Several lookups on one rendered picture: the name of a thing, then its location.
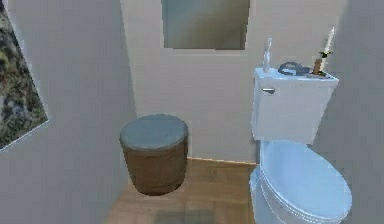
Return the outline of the frameless wall mirror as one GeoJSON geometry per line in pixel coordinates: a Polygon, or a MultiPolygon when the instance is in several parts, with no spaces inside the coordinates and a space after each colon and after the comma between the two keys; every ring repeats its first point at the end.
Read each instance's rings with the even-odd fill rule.
{"type": "Polygon", "coordinates": [[[164,47],[244,50],[251,0],[161,0],[164,47]]]}

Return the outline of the grey crumpled cloth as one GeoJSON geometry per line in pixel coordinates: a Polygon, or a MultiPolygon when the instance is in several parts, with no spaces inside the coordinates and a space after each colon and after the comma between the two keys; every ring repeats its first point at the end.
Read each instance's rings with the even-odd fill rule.
{"type": "Polygon", "coordinates": [[[303,76],[305,74],[309,74],[310,71],[310,67],[302,66],[296,62],[285,62],[278,68],[279,73],[290,76],[303,76]]]}

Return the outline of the white candle in brown holder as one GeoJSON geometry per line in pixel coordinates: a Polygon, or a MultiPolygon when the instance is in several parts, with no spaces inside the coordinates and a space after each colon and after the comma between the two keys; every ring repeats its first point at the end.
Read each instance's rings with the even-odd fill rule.
{"type": "Polygon", "coordinates": [[[334,35],[335,35],[335,28],[332,28],[329,31],[324,50],[319,52],[320,57],[315,60],[315,64],[312,71],[314,75],[325,76],[325,73],[323,72],[323,70],[326,65],[327,57],[330,54],[332,54],[331,45],[332,45],[334,35]]]}

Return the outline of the white toilet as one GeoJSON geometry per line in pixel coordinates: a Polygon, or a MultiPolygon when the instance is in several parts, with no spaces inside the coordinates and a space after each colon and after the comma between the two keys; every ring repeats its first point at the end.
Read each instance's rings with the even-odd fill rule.
{"type": "Polygon", "coordinates": [[[254,70],[251,130],[259,165],[249,185],[257,224],[341,224],[347,217],[346,180],[311,149],[338,83],[330,74],[254,70]]]}

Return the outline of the brown bin with grey lid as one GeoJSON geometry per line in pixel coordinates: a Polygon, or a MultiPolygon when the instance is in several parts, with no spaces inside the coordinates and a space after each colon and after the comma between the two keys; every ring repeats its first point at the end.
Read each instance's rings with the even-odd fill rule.
{"type": "Polygon", "coordinates": [[[178,117],[152,114],[126,124],[120,144],[130,179],[144,195],[178,189],[186,175],[188,126],[178,117]]]}

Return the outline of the framed dark mottled picture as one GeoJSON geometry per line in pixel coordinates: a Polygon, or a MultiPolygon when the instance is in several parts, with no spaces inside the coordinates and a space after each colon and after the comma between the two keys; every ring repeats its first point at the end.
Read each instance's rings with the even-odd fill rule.
{"type": "Polygon", "coordinates": [[[48,121],[10,12],[0,0],[0,151],[48,121]]]}

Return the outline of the clear spray bottle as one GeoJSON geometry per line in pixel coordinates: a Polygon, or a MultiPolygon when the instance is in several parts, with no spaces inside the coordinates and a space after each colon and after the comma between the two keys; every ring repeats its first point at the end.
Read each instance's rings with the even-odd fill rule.
{"type": "Polygon", "coordinates": [[[267,45],[264,50],[264,55],[263,55],[263,72],[268,73],[270,69],[270,58],[271,58],[271,46],[272,46],[272,38],[269,37],[267,40],[267,45]]]}

